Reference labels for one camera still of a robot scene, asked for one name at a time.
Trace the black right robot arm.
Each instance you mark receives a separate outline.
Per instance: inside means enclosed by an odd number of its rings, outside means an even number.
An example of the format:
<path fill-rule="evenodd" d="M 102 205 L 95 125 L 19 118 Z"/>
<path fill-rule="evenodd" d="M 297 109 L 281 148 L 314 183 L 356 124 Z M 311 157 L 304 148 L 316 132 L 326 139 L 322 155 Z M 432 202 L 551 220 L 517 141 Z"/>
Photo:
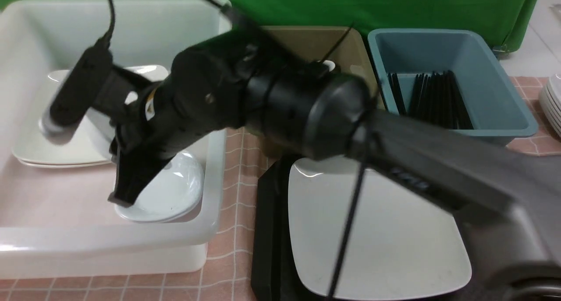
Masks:
<path fill-rule="evenodd" d="M 467 224 L 471 261 L 511 301 L 560 297 L 559 156 L 519 154 L 376 108 L 363 79 L 294 56 L 261 28 L 231 30 L 180 52 L 148 84 L 111 145 L 108 201 L 132 206 L 180 151 L 213 131 L 259 128 L 312 160 L 360 163 L 327 300 L 342 274 L 367 168 Z"/>

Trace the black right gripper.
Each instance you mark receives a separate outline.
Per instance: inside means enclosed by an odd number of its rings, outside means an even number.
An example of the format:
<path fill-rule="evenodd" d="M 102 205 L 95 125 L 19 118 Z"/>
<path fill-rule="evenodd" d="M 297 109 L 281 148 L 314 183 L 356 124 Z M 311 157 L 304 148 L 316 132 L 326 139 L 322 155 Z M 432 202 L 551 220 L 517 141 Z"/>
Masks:
<path fill-rule="evenodd" d="M 138 91 L 115 119 L 108 202 L 129 208 L 180 150 L 221 129 L 264 125 L 264 32 L 235 29 L 181 51 L 164 81 L 114 68 Z"/>

